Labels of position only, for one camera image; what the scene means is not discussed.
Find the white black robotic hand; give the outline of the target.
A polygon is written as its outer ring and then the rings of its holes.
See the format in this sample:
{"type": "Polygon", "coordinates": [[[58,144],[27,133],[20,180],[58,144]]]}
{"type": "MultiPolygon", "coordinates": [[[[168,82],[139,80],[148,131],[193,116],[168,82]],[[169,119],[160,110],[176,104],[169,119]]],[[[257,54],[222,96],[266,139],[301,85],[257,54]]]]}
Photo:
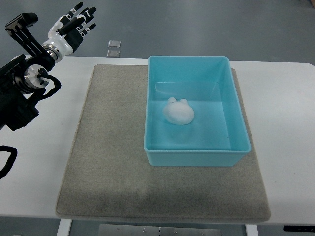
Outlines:
{"type": "Polygon", "coordinates": [[[83,3],[79,2],[55,22],[48,32],[48,40],[42,44],[43,48],[51,49],[57,56],[69,55],[78,49],[83,37],[96,27],[96,23],[87,26],[94,18],[95,7],[86,8],[74,17],[82,6],[83,3]]]}

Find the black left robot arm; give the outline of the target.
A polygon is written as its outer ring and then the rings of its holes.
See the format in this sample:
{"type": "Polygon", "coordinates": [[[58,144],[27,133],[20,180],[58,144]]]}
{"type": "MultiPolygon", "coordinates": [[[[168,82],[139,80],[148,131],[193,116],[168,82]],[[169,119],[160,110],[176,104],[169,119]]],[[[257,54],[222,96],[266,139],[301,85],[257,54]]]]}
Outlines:
{"type": "Polygon", "coordinates": [[[84,37],[96,27],[91,24],[95,7],[78,3],[61,16],[40,44],[28,28],[38,21],[35,13],[22,13],[5,25],[6,32],[30,55],[22,54],[0,69],[0,125],[12,131],[27,126],[39,111],[39,101],[54,95],[60,81],[49,72],[65,56],[74,53],[84,37]]]}

